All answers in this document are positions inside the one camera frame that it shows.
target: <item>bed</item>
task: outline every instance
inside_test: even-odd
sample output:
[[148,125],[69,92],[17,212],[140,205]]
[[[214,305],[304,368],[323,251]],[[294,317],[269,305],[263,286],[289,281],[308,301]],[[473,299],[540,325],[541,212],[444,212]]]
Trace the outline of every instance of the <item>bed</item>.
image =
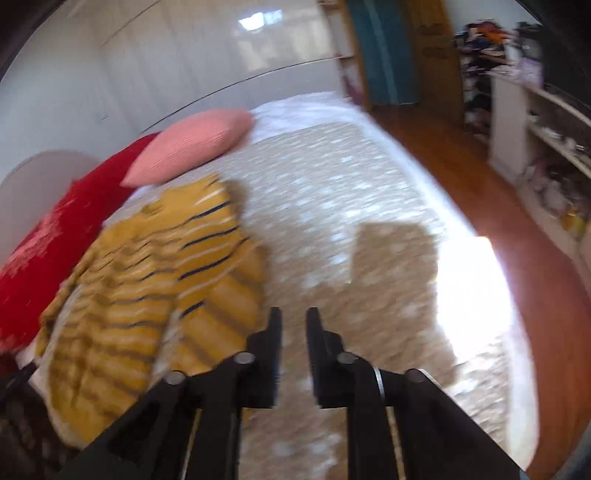
[[[348,349],[380,368],[425,368],[527,468],[538,435],[532,358],[490,243],[402,146],[336,95],[299,95],[253,113],[250,145],[138,189],[105,222],[219,173],[244,228],[269,251],[267,307],[284,315],[280,408],[245,425],[241,478],[345,477],[345,414],[315,408],[311,393],[303,326],[312,305]],[[174,326],[167,337],[174,342]],[[19,362],[31,357],[28,349]],[[49,347],[31,380],[43,397],[50,359]],[[164,351],[153,381],[166,370]]]

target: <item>brown floor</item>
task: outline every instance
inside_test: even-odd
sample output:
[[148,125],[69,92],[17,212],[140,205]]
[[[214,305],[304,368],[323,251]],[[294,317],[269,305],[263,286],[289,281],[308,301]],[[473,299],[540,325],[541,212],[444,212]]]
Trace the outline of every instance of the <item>brown floor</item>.
[[379,108],[373,116],[493,245],[535,362],[540,441],[527,473],[549,479],[591,419],[591,301],[579,276],[486,164],[478,140],[416,106]]

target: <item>red pillow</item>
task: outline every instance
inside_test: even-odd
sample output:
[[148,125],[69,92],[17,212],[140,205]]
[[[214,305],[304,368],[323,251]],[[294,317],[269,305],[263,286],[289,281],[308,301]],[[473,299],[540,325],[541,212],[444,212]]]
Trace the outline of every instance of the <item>red pillow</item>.
[[39,315],[60,283],[96,239],[102,222],[135,190],[119,184],[156,135],[136,140],[74,182],[12,253],[0,271],[0,352],[33,341]]

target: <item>white bed sheet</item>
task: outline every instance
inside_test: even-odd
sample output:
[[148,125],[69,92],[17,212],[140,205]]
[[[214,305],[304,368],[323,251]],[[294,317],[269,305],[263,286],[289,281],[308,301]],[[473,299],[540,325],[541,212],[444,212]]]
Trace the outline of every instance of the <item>white bed sheet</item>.
[[[408,151],[377,126],[369,115],[334,93],[298,95],[266,103],[254,109],[252,113],[255,115],[256,122],[250,133],[251,143],[326,123],[346,122],[356,125],[362,130],[364,136],[374,140],[388,153],[397,167],[416,185],[426,203],[446,224],[449,238],[453,240],[440,250],[438,291],[446,288],[446,298],[457,299],[458,302],[466,302],[466,299],[471,299],[472,302],[481,301],[482,295],[479,292],[470,291],[469,281],[467,282],[466,279],[475,273],[474,268],[480,269],[480,275],[482,275],[482,269],[486,269],[486,276],[490,278],[490,282],[489,293],[485,300],[490,302],[491,306],[495,304],[491,316],[480,322],[475,322],[469,317],[462,318],[463,312],[457,311],[456,302],[451,310],[450,305],[438,305],[438,321],[444,326],[446,333],[451,332],[450,339],[458,352],[466,346],[462,344],[462,332],[465,329],[471,330],[472,335],[474,328],[487,329],[484,332],[487,334],[501,335],[510,363],[506,450],[522,469],[526,469],[534,456],[538,440],[534,366],[521,319],[511,300],[498,262],[492,250],[487,248],[486,242],[474,242],[476,232],[470,223],[435,179]],[[126,205],[137,204],[137,200],[152,189],[153,187],[138,189]],[[110,224],[120,219],[115,213],[106,223]],[[467,257],[472,257],[473,261],[467,261]],[[457,293],[452,292],[450,295],[450,289],[456,290]],[[463,310],[467,316],[474,311],[470,309],[470,305]],[[20,355],[19,361],[21,364],[26,364],[31,358],[32,352],[29,349]],[[461,389],[463,386],[455,385],[453,388]]]

